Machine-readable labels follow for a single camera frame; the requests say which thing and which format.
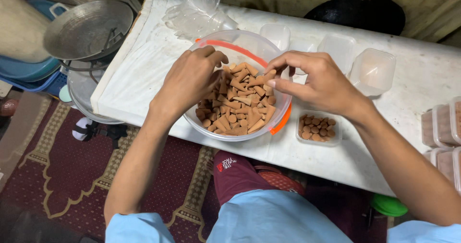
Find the light blue shirt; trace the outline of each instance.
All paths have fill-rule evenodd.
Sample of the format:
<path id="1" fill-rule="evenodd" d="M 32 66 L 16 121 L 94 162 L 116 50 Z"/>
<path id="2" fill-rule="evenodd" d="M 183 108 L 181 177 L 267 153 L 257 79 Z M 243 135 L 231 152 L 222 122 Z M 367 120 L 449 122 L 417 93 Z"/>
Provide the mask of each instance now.
<path id="1" fill-rule="evenodd" d="M 157 213 L 116 214 L 106 229 L 106 242 L 174 243 Z M 280 190 L 254 190 L 223 204 L 207 243 L 351 243 L 324 214 L 300 195 Z M 409 221 L 389 230 L 389 243 L 459 243 L 461 225 L 437 226 Z"/>

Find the metal bowl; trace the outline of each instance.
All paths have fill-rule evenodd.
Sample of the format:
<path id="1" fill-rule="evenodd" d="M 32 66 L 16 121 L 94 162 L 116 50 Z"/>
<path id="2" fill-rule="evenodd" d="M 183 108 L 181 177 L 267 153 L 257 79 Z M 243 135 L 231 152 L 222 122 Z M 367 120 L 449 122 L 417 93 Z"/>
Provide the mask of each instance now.
<path id="1" fill-rule="evenodd" d="M 43 44 L 55 58 L 90 61 L 117 50 L 132 22 L 133 11 L 121 1 L 88 2 L 51 22 Z"/>

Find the white tablecloth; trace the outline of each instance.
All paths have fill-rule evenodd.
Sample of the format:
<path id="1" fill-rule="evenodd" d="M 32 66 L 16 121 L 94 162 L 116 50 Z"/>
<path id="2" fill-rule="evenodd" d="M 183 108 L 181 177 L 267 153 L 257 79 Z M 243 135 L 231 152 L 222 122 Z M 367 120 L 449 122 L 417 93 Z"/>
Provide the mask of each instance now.
<path id="1" fill-rule="evenodd" d="M 172 63 L 192 43 L 179 40 L 161 18 L 181 0 L 146 0 L 141 16 L 91 97 L 96 113 L 141 126 L 148 103 L 163 84 Z M 375 33 L 269 12 L 220 5 L 239 23 L 239 29 L 258 33 L 262 25 L 275 23 L 291 30 L 291 41 L 316 47 L 328 33 L 356 39 L 354 55 L 366 48 L 393 54 L 397 63 L 392 89 L 373 101 L 383 116 L 420 152 L 420 117 L 436 104 L 461 95 L 461 50 L 404 37 Z M 296 76 L 295 81 L 305 79 Z M 352 124 L 343 119 L 343 142 L 336 147 L 310 146 L 295 138 L 299 111 L 309 105 L 293 100 L 291 118 L 274 136 L 265 134 L 244 142 L 213 140 L 195 131 L 182 117 L 170 135 L 238 153 L 290 169 L 345 183 L 377 193 L 393 195 Z"/>

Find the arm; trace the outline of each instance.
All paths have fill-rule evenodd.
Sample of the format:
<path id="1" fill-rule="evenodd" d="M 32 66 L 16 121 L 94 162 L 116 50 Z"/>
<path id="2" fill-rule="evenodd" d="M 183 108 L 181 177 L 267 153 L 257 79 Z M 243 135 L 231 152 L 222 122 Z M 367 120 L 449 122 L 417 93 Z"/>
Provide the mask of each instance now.
<path id="1" fill-rule="evenodd" d="M 140 212 L 142 197 L 155 176 L 171 126 L 212 91 L 222 72 L 213 70 L 221 62 L 228 63 L 227 57 L 207 46 L 184 52 L 173 64 L 113 179 L 104 205 L 106 226 L 116 213 Z"/>
<path id="2" fill-rule="evenodd" d="M 273 59 L 267 71 L 287 66 L 291 73 L 296 67 L 306 72 L 306 83 L 274 79 L 267 84 L 352 122 L 390 188 L 419 219 L 461 224 L 461 197 L 453 185 L 350 84 L 328 54 L 286 52 Z"/>

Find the shirt sleeve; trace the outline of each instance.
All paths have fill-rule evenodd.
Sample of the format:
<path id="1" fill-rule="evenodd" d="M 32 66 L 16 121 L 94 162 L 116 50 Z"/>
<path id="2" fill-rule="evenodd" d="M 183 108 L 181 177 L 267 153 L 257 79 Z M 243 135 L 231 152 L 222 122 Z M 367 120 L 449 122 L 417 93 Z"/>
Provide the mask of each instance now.
<path id="1" fill-rule="evenodd" d="M 116 214 L 106 229 L 107 243 L 174 243 L 158 213 Z"/>
<path id="2" fill-rule="evenodd" d="M 388 243 L 458 243 L 461 225 L 437 226 L 425 221 L 407 221 L 389 229 Z"/>

